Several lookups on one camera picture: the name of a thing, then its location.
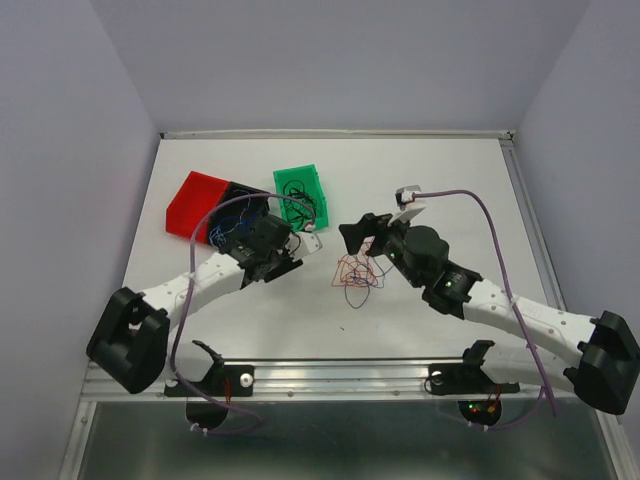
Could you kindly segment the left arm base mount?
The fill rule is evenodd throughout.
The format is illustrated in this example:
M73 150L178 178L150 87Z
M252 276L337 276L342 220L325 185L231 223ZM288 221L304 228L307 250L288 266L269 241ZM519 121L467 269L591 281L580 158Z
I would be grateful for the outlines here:
M203 341L181 343L175 366L178 377L167 365L164 393L169 397L194 395L185 382L216 398L248 398L253 395L255 366L227 361Z

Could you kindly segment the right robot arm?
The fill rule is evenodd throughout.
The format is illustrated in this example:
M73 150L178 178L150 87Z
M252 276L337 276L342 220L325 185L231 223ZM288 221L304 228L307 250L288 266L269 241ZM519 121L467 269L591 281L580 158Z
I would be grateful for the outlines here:
M573 314L521 296L452 262L449 245L427 226L368 213L342 224L348 253L371 242L435 311L523 339L518 347L477 340L459 362L435 369L427 392L438 396L516 393L520 385L550 385L590 407L623 414L639 379L639 344L626 320L611 311Z

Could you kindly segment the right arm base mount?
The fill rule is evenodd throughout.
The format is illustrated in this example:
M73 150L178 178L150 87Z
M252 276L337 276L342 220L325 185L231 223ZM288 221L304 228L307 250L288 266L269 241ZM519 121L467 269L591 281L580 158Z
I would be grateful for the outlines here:
M458 363L431 364L423 389L432 395L490 395L520 392L518 383L496 383L481 369L495 343L478 340L467 348Z

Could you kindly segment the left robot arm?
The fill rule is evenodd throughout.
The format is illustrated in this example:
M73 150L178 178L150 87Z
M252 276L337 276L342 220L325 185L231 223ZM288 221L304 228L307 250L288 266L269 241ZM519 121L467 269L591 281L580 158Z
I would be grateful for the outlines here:
M186 380L199 393L213 393L222 384L223 359L202 340L183 340L187 317L225 295L289 273L321 247L316 233L294 232L280 218L264 216L187 272L142 291L116 290L86 354L131 394L160 379Z

